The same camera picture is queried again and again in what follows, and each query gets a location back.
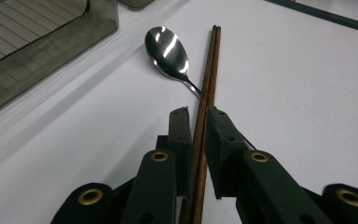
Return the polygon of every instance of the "white table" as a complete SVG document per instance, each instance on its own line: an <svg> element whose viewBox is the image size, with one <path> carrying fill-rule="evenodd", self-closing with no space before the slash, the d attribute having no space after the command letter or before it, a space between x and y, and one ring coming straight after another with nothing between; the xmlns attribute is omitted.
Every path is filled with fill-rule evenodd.
<svg viewBox="0 0 358 224"><path fill-rule="evenodd" d="M303 0L358 20L358 0ZM210 32L222 27L215 104L301 186L358 188L358 31L263 0L156 0L118 7L120 27L0 111L0 223L49 223L77 187L116 188L168 133L169 113L198 99L162 76L147 30L176 32L201 86ZM208 177L203 222L241 223Z"/></svg>

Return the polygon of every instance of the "wooden chopstick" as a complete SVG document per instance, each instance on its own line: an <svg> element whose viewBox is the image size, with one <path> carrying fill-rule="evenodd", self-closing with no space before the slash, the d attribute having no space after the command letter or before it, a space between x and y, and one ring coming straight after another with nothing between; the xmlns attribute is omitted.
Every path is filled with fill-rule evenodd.
<svg viewBox="0 0 358 224"><path fill-rule="evenodd" d="M196 127L193 136L192 167L191 167L191 196L183 200L179 224L200 224L202 221L203 199L207 162L204 154L205 114L208 107L213 107L217 65L220 49L220 26L213 26L209 44L207 63L205 65L202 92L197 114Z"/></svg>

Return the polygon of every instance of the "spoon bowl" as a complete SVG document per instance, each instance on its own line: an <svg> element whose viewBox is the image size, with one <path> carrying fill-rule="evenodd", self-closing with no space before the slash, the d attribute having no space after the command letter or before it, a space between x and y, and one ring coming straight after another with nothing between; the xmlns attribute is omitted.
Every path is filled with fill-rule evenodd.
<svg viewBox="0 0 358 224"><path fill-rule="evenodd" d="M200 90L188 79L188 57L178 36L166 27L150 29L145 36L148 56L165 76L187 85L199 98Z"/></svg>

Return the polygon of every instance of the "brown chopstick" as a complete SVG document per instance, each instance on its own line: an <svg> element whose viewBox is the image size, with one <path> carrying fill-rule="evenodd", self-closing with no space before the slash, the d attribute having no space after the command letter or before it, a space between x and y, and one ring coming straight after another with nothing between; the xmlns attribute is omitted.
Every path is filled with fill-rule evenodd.
<svg viewBox="0 0 358 224"><path fill-rule="evenodd" d="M192 168L191 168L191 196L183 200L179 224L200 224L202 221L203 199L207 162L204 155L205 114L208 107L213 107L217 65L220 49L220 26L213 26L209 44L208 57L205 65L202 92L197 114L196 127L193 136Z"/></svg>

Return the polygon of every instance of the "spoon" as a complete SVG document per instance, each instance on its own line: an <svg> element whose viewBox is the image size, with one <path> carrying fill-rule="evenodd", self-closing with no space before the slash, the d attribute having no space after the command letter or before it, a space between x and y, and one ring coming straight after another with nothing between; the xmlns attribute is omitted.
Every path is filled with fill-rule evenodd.
<svg viewBox="0 0 358 224"><path fill-rule="evenodd" d="M200 98L201 91L188 79L187 54L176 34L162 26L154 27L146 34L145 47L153 64L162 74L183 82Z"/></svg>

